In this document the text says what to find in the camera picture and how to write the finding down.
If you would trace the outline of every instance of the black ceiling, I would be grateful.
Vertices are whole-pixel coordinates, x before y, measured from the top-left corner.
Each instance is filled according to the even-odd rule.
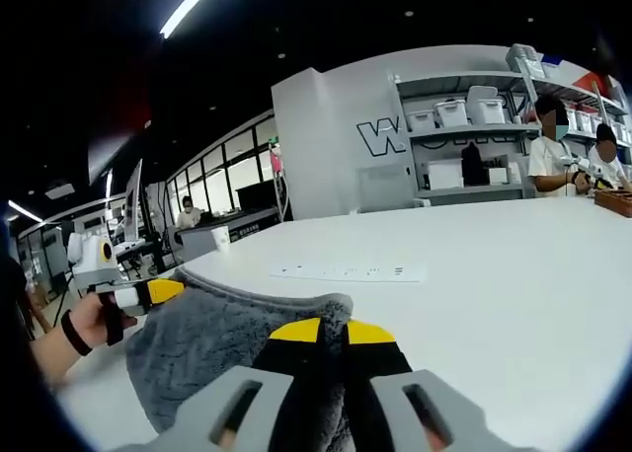
[[[145,181],[164,180],[270,109],[271,85],[307,67],[427,45],[514,42],[618,77],[630,62],[623,7],[616,14],[609,3],[600,14],[591,0],[201,0],[162,40],[181,1],[28,1],[9,39],[9,198],[46,217],[103,197],[103,180],[88,186],[87,149],[125,131],[134,137],[115,160],[113,193],[140,157]],[[49,200],[43,193],[61,181],[77,193]],[[27,223],[21,217],[18,226]]]

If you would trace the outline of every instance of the white wall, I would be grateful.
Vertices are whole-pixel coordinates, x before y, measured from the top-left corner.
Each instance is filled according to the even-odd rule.
[[[502,46],[447,45],[393,52],[326,73],[307,69],[273,86],[276,127],[294,218],[349,213],[357,206],[356,169],[408,164],[392,150],[374,157],[357,125],[376,124],[396,113],[387,74],[402,80],[467,70],[509,71]],[[572,84],[587,72],[560,65],[560,81]]]

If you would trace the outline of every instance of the glass wall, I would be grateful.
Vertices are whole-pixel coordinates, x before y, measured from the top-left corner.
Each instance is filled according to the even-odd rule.
[[[270,117],[213,148],[201,160],[191,163],[168,184],[175,217],[180,213],[182,197],[187,194],[191,195],[195,207],[210,210],[214,215],[240,209],[239,188],[273,178],[268,140],[275,136],[277,126],[275,119]]]

